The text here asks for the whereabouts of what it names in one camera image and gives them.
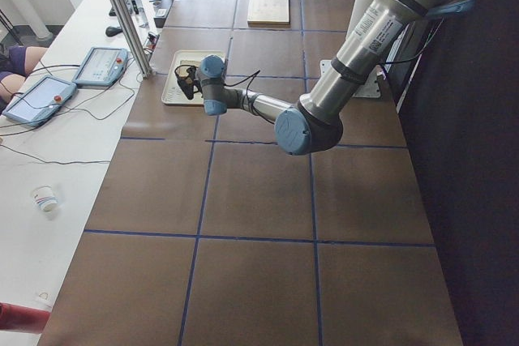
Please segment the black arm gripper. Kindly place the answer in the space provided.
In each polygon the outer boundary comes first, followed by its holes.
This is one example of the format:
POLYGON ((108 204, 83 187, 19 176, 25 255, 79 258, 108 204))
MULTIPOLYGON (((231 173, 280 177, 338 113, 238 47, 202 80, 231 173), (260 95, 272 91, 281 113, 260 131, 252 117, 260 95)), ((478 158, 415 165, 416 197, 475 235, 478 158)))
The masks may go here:
POLYGON ((179 66, 174 69, 174 74, 177 79, 178 86, 181 88, 183 94, 188 100, 193 100, 196 93, 201 93, 200 81, 197 79, 183 79, 178 74, 179 66))

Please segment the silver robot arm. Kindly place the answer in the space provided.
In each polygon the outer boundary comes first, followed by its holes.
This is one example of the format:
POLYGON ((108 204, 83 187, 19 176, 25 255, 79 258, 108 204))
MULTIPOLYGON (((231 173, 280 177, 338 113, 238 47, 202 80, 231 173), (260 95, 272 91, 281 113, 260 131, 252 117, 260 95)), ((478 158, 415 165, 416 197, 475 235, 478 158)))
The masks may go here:
POLYGON ((277 144, 290 155, 328 150, 343 132, 340 111, 379 65, 405 26, 470 10, 475 0, 372 0, 329 68, 294 104, 225 83, 225 63, 217 55, 198 66, 175 70, 186 96, 198 89, 209 116, 242 109, 274 125, 277 144))

